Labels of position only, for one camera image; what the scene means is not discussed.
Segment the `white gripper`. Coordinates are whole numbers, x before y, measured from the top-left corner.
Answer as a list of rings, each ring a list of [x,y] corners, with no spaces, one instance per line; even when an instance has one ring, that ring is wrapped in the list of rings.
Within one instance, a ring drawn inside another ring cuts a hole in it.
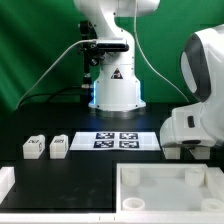
[[[215,139],[209,135],[200,121],[201,106],[183,106],[172,110],[160,129],[163,148],[181,146],[212,147]]]

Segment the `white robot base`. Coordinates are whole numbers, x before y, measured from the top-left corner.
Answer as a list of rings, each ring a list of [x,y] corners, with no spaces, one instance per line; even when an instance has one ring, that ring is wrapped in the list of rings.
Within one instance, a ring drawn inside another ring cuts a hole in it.
[[[99,38],[96,47],[104,55],[89,108],[103,116],[128,116],[144,108],[140,81],[135,76],[133,36]]]

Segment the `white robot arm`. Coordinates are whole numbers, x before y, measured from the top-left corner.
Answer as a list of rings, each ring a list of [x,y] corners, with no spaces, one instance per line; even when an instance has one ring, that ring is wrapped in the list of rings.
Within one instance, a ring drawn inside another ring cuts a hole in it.
[[[91,49],[100,74],[89,107],[104,115],[123,115],[145,106],[134,74],[137,38],[118,27],[117,17],[154,12],[160,0],[73,0],[90,21],[97,39]],[[224,144],[224,25],[193,33],[181,54],[184,80],[198,100],[172,110],[160,129],[164,148]]]

